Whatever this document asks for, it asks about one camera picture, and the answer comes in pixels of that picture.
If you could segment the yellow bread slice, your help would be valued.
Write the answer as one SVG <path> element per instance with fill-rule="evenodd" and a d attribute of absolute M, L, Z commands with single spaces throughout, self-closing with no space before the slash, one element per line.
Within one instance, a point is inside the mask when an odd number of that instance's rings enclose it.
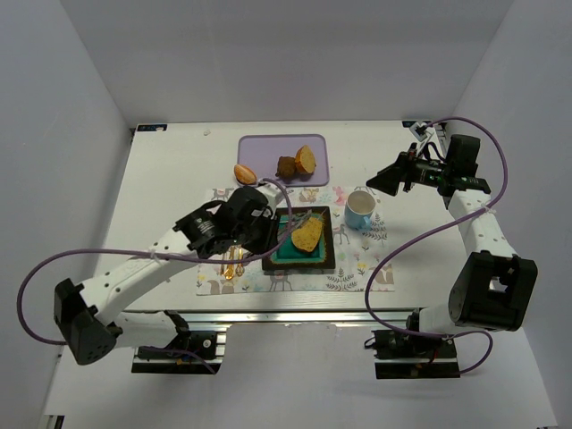
<path fill-rule="evenodd" d="M 311 253 L 318 245 L 322 233 L 323 222 L 316 217 L 310 217 L 291 234 L 290 238 L 297 250 Z"/>

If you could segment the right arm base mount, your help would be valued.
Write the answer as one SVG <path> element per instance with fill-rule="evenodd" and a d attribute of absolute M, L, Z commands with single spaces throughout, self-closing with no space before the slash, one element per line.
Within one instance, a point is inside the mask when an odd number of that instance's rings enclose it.
<path fill-rule="evenodd" d="M 453 340 L 434 340 L 377 330 L 364 341 L 374 352 L 378 380 L 452 379 L 460 377 Z"/>

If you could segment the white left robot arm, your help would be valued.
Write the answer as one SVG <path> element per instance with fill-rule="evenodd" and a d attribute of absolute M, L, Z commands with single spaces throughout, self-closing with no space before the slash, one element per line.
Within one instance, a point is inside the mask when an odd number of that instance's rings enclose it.
<path fill-rule="evenodd" d="M 232 246 L 264 255 L 277 243 L 275 210 L 282 200 L 282 191 L 272 183 L 238 188 L 227 200 L 206 202 L 182 217 L 147 256 L 131 257 L 81 283 L 58 283 L 55 323 L 76 363 L 95 363 L 116 348 L 187 347 L 191 333 L 177 312 L 135 314 L 127 307 L 174 275 Z"/>

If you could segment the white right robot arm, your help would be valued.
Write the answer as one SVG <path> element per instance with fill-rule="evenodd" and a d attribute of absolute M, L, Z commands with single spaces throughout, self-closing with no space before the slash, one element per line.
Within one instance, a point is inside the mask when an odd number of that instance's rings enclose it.
<path fill-rule="evenodd" d="M 408 318 L 407 327 L 413 332 L 514 332 L 524 321 L 538 268 L 510 246 L 492 212 L 491 189 L 476 175 L 479 149 L 478 138 L 454 134 L 445 158 L 429 161 L 419 158 L 411 145 L 366 183 L 390 196 L 415 184 L 435 188 L 467 252 L 447 303 L 420 309 Z"/>

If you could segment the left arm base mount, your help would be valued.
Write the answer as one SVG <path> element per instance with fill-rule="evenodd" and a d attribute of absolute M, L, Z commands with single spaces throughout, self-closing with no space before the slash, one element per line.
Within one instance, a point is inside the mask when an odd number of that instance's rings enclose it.
<path fill-rule="evenodd" d="M 138 348 L 131 372 L 216 375 L 222 364 L 217 356 L 218 332 L 193 330 L 181 315 L 173 311 L 167 311 L 166 315 L 174 322 L 176 336 L 162 348 Z"/>

